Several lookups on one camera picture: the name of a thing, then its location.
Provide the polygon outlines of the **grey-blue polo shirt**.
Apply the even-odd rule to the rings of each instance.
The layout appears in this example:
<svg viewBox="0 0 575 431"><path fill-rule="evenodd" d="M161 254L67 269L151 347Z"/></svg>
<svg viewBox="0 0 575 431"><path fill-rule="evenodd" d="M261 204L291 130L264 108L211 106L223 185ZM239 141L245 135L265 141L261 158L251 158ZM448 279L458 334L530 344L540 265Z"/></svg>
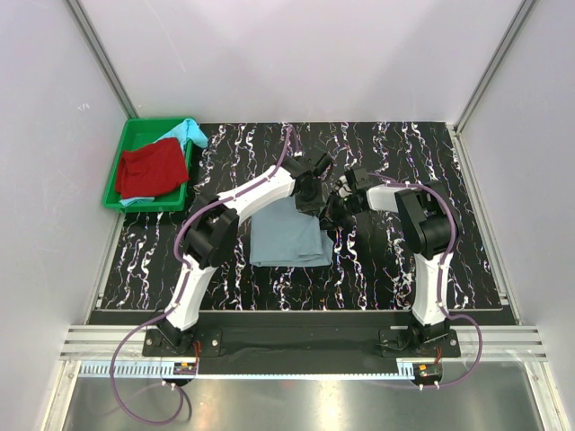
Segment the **grey-blue polo shirt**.
<svg viewBox="0 0 575 431"><path fill-rule="evenodd" d="M249 261L255 267L316 268L332 264L333 241L319 219L282 198L251 217Z"/></svg>

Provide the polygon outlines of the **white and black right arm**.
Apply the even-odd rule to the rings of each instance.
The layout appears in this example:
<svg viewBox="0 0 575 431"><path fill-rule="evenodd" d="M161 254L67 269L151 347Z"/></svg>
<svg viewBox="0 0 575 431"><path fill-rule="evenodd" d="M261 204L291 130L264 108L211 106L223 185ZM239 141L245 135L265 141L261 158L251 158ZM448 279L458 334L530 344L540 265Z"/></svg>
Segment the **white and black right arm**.
<svg viewBox="0 0 575 431"><path fill-rule="evenodd" d="M439 183L411 184L385 178L376 185L375 177L363 168L346 171L327 199L323 218L337 225L367 211L398 215L403 239L415 258L415 297L410 324L382 347L394 353L410 350L427 356L450 331L447 276L460 226Z"/></svg>

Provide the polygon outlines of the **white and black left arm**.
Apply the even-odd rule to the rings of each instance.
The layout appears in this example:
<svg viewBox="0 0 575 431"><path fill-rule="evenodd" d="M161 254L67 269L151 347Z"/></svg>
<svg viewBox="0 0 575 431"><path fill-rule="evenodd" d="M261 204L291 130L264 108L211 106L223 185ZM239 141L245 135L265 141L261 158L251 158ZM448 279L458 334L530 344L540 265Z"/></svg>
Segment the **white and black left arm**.
<svg viewBox="0 0 575 431"><path fill-rule="evenodd" d="M217 269L233 257L242 223L288 197L295 199L299 213L320 215L325 206L323 177L331 174L332 166L333 159L326 152L282 156L263 174L235 189L196 197L193 214L174 244L181 274L164 317L157 322L163 345L171 353L182 356L192 349L202 298Z"/></svg>

